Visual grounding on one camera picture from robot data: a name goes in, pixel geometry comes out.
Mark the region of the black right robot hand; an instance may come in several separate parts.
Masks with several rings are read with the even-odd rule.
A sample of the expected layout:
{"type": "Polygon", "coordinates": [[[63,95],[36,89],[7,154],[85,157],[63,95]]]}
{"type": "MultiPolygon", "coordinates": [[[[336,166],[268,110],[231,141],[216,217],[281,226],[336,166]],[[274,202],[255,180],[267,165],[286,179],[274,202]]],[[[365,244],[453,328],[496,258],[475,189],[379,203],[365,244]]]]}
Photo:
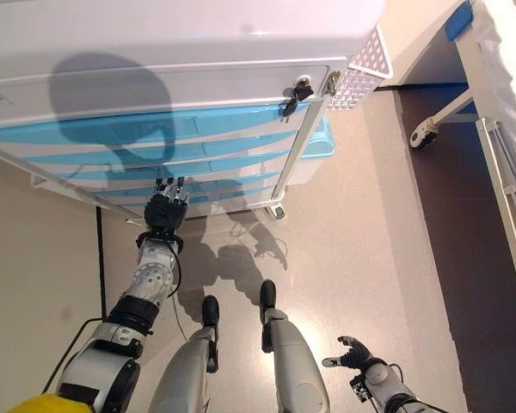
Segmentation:
{"type": "Polygon", "coordinates": [[[348,347],[345,354],[338,357],[328,357],[322,360],[323,367],[346,367],[361,369],[372,357],[369,349],[358,339],[351,336],[339,336],[337,341],[348,347]]]}

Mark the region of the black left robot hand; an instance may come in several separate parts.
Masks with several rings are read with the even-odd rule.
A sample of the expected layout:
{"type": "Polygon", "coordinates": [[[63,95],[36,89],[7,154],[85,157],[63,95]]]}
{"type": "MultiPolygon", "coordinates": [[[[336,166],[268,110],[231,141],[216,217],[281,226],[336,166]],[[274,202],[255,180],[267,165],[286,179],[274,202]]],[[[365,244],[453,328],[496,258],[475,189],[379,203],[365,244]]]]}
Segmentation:
{"type": "Polygon", "coordinates": [[[151,230],[176,231],[188,209],[184,177],[159,178],[153,195],[144,207],[144,221],[151,230]]]}

